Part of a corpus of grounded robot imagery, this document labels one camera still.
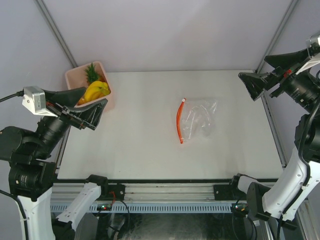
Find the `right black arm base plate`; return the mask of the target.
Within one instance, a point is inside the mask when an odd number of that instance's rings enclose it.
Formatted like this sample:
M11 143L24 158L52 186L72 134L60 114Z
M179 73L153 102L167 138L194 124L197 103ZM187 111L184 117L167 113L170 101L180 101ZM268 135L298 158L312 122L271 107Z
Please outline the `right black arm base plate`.
M239 193L229 184L213 185L214 199L216 201L233 201L237 200Z

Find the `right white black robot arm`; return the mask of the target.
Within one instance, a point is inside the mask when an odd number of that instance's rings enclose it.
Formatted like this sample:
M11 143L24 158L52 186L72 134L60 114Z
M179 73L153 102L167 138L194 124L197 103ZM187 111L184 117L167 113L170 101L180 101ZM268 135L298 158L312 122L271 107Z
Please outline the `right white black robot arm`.
M312 46L286 54L264 58L273 71L257 74L241 72L238 77L255 101L275 85L270 97L286 93L307 111L295 128L294 148L283 173L268 187L257 179L237 174L230 195L237 200L246 196L255 218L277 219L280 226L294 229L297 209L320 182L320 80L310 69L320 62L320 48Z

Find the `fake pineapple green crown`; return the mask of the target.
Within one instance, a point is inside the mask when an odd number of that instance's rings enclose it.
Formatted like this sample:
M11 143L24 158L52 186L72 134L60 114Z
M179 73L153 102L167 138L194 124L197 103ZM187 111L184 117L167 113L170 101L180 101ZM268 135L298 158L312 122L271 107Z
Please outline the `fake pineapple green crown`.
M95 81L104 81L103 76L96 71L93 62L90 65L88 65L84 71L88 85L92 84Z

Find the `clear zip top bag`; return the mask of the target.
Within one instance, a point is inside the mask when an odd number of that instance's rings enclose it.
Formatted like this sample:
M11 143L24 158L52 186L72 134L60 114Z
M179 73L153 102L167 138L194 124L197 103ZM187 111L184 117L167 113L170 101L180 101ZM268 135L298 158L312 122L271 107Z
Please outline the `clear zip top bag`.
M176 131L180 144L196 138L212 137L217 105L218 102L211 97L181 100L176 112Z

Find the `fake orange carrot pieces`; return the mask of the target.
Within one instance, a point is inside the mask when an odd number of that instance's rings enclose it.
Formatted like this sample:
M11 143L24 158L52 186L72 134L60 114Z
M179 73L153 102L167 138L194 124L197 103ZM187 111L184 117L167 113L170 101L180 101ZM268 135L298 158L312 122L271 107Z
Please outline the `fake orange carrot pieces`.
M78 106L81 106L81 105L86 104L86 103L87 103L86 100L85 100L84 98L81 98L81 99L78 101L77 105L78 105Z

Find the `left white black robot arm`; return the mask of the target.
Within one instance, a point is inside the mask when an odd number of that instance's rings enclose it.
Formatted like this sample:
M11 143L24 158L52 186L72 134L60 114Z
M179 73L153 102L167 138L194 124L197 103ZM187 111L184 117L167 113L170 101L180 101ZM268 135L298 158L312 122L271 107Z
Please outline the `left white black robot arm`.
M57 167L49 161L51 153L70 127L95 130L108 102L101 99L77 107L85 91L85 87L64 91L25 87L16 96L32 114L41 116L36 131L8 126L0 132L0 158L10 166L7 195L19 208L26 240L74 239L92 203L109 196L108 179L92 174L68 208L56 218L51 216Z

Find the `yellow fake banana bunch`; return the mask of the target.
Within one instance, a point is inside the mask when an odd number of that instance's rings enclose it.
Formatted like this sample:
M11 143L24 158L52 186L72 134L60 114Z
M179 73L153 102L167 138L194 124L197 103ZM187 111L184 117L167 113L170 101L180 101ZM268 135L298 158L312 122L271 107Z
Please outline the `yellow fake banana bunch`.
M106 82L94 81L84 93L84 100L88 103L96 99L105 97L111 93L109 85Z

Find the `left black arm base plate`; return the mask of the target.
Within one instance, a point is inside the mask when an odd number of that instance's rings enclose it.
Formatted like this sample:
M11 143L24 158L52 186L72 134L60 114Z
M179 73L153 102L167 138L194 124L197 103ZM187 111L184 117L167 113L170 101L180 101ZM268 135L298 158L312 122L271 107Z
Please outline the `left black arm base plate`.
M98 200L102 201L113 201L113 200L124 200L126 193L126 186L124 184L110 184L107 192L102 194Z

